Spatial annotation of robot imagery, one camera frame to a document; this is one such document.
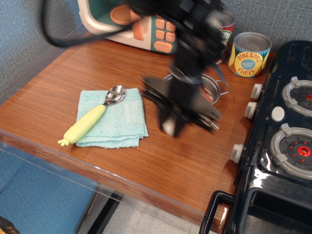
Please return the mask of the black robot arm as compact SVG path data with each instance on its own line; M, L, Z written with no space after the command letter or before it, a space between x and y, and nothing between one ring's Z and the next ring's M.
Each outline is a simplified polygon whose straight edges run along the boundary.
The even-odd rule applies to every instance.
M219 111L204 95L202 76L221 57L223 3L219 0L129 0L139 16L159 15L176 29L169 78L145 77L145 97L158 106L160 130L177 137L185 124L217 130Z

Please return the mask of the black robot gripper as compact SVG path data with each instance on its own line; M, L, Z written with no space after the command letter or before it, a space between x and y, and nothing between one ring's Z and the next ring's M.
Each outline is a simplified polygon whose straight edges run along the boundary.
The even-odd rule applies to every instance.
M204 70L185 74L174 68L168 78L144 77L143 95L158 107L158 127L178 137L186 124L208 131L219 129L220 112L202 91Z

